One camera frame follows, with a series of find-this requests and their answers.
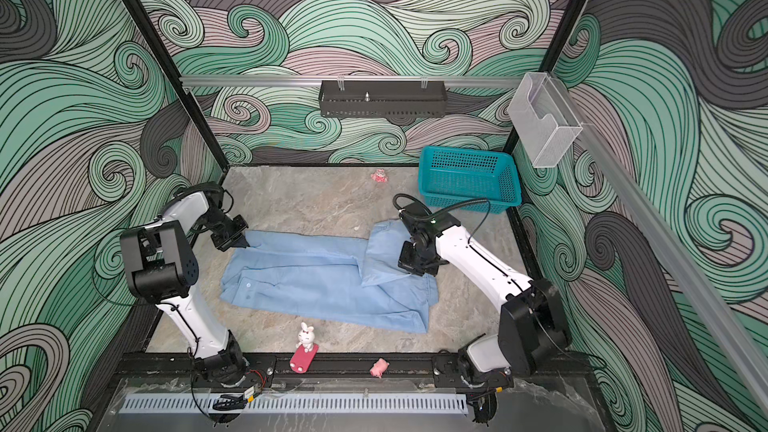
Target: black post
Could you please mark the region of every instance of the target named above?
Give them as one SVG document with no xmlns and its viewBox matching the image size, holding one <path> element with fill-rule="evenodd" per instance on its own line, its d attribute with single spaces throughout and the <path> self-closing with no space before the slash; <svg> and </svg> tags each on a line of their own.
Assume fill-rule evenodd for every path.
<svg viewBox="0 0 768 432">
<path fill-rule="evenodd" d="M 133 17 L 139 32 L 147 41 L 147 44 L 149 45 L 150 51 L 154 55 L 154 58 L 160 64 L 160 68 L 163 70 L 166 77 L 168 78 L 168 81 L 170 81 L 170 84 L 174 88 L 176 95 L 179 97 L 179 101 L 181 101 L 181 105 L 189 114 L 190 118 L 192 119 L 192 123 L 195 124 L 197 130 L 200 131 L 200 135 L 208 145 L 208 149 L 210 149 L 211 153 L 214 155 L 214 158 L 219 164 L 222 172 L 226 174 L 226 171 L 230 168 L 230 164 L 229 161 L 226 160 L 224 150 L 221 149 L 219 142 L 216 140 L 216 136 L 208 126 L 208 122 L 205 120 L 205 115 L 203 115 L 203 111 L 200 109 L 200 106 L 197 105 L 197 101 L 192 96 L 192 94 L 185 91 L 184 87 L 181 85 L 181 74 L 179 73 L 179 70 L 174 63 L 174 60 L 170 57 L 170 54 L 165 49 L 165 45 L 163 45 L 163 41 L 160 39 L 160 35 L 154 26 L 152 26 L 149 15 L 147 15 L 147 11 L 144 10 L 144 7 L 141 5 L 139 0 L 122 1 L 123 5 L 125 5 L 125 8 L 128 9 L 130 16 Z"/>
<path fill-rule="evenodd" d="M 576 27 L 581 11 L 584 10 L 584 6 L 587 5 L 587 0 L 569 0 L 568 5 L 565 7 L 565 13 L 563 18 L 558 24 L 558 29 L 554 32 L 552 43 L 549 44 L 547 53 L 544 54 L 542 64 L 539 66 L 539 72 L 552 72 L 554 65 L 558 63 L 560 54 L 565 48 L 565 44 L 571 37 L 573 29 Z"/>
</svg>

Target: rabbit figurine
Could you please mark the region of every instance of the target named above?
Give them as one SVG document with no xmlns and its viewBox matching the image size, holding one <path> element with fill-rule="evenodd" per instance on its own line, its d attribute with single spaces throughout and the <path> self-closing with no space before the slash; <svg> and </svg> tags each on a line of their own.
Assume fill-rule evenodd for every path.
<svg viewBox="0 0 768 432">
<path fill-rule="evenodd" d="M 296 348 L 299 348 L 300 346 L 304 346 L 304 351 L 311 352 L 312 349 L 315 347 L 315 333 L 312 332 L 315 330 L 314 327 L 306 326 L 306 323 L 301 323 L 301 332 L 299 332 L 299 343 L 296 344 Z"/>
</svg>

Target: basket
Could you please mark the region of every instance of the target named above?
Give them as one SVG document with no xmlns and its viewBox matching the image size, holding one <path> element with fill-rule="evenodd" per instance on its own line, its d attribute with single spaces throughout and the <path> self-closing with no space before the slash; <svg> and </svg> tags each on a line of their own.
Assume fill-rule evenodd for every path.
<svg viewBox="0 0 768 432">
<path fill-rule="evenodd" d="M 418 191 L 430 207 L 447 207 L 469 198 L 489 198 L 491 213 L 522 202 L 514 159 L 503 152 L 427 146 L 418 161 Z M 463 207 L 486 212 L 488 204 Z"/>
</svg>

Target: red wire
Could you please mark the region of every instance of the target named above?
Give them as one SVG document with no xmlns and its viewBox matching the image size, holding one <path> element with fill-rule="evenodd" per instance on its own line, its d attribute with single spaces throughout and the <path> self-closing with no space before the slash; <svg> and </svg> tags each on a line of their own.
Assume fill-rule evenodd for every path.
<svg viewBox="0 0 768 432">
<path fill-rule="evenodd" d="M 264 386 L 266 385 L 266 380 L 264 380 L 264 376 L 259 372 L 258 370 L 251 370 L 251 372 L 255 372 L 259 375 L 259 378 L 261 379 L 261 388 L 264 389 Z"/>
</svg>

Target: wire mesh file holder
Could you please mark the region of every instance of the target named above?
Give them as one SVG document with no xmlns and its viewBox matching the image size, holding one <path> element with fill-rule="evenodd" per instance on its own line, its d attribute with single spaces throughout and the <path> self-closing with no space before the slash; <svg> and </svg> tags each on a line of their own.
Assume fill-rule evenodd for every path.
<svg viewBox="0 0 768 432">
<path fill-rule="evenodd" d="M 535 168 L 556 167 L 582 129 L 565 85 L 546 72 L 527 72 L 507 111 Z"/>
</svg>

